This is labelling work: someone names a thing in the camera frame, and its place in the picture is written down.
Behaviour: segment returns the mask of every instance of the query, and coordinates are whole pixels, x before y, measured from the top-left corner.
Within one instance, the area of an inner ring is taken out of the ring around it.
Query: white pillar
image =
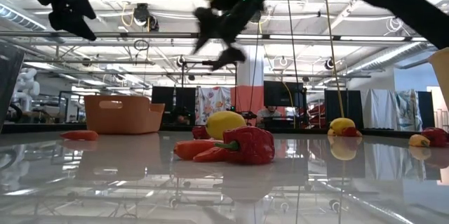
[[[264,85],[264,48],[263,46],[243,46],[241,48],[246,61],[237,64],[237,86]]]

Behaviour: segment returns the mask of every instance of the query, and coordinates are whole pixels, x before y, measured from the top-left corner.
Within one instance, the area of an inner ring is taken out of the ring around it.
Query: patterned curtain
[[[204,125],[214,112],[231,107],[231,89],[225,87],[196,88],[195,124]]]
[[[396,92],[396,118],[400,131],[422,131],[422,119],[415,90]]]

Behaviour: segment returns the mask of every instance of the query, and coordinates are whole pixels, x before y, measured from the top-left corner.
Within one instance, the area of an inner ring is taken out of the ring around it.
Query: pepper stem
[[[421,140],[421,144],[425,147],[429,147],[429,144],[425,140]]]
[[[240,145],[236,140],[233,140],[232,142],[230,142],[228,144],[216,143],[215,146],[221,147],[221,148],[224,148],[227,150],[231,150],[231,151],[239,151],[240,150]]]

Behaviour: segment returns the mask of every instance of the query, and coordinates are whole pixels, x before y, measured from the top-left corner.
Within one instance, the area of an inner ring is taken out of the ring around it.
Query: computer monitor
[[[291,107],[293,103],[294,107],[303,107],[302,88],[302,83],[264,81],[264,105]]]

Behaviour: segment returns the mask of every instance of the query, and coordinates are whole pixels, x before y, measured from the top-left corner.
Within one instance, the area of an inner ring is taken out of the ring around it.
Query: yellow bell pepper
[[[422,135],[415,134],[410,137],[408,144],[413,147],[429,147],[430,140]]]

